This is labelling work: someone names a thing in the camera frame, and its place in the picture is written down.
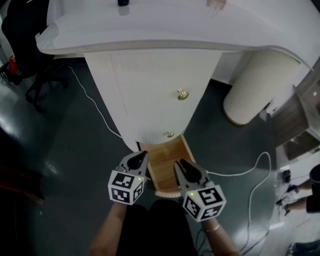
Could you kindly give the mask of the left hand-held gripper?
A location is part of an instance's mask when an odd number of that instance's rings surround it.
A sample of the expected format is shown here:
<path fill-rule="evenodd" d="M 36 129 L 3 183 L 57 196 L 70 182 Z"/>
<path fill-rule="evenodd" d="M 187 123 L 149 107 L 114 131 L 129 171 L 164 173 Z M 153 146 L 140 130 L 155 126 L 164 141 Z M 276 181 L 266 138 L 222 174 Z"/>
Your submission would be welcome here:
<path fill-rule="evenodd" d="M 125 205 L 133 205 L 143 194 L 149 153 L 145 150 L 130 153 L 112 170 L 108 181 L 109 199 Z"/>

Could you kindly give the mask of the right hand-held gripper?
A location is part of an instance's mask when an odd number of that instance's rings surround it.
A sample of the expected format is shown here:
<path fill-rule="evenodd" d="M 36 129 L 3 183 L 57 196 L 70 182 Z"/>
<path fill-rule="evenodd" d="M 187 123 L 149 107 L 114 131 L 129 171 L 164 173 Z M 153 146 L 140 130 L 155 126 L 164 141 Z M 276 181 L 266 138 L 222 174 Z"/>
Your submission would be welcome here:
<path fill-rule="evenodd" d="M 207 171 L 187 159 L 176 161 L 173 169 L 183 197 L 183 209 L 196 222 L 218 217 L 227 200 L 221 186 L 209 178 Z"/>

